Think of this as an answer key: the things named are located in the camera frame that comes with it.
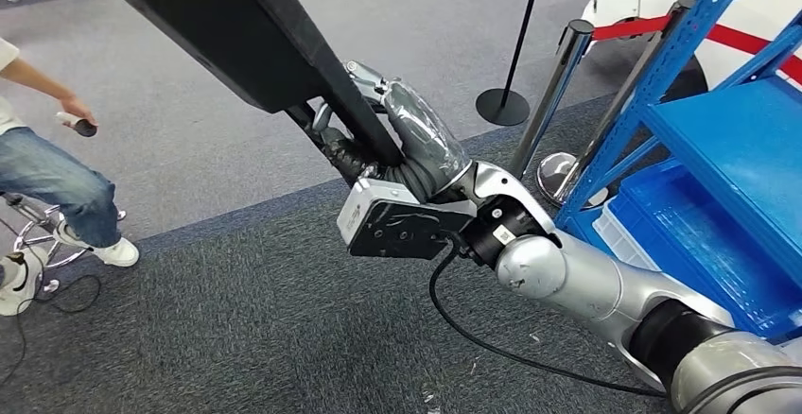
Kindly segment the person's left hand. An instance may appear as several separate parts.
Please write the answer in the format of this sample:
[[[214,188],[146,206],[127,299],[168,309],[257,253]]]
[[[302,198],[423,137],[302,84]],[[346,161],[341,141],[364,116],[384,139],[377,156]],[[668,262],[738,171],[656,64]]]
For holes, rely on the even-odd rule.
[[[75,95],[61,98],[59,102],[65,113],[75,116],[78,120],[85,120],[93,126],[98,125],[90,109]]]

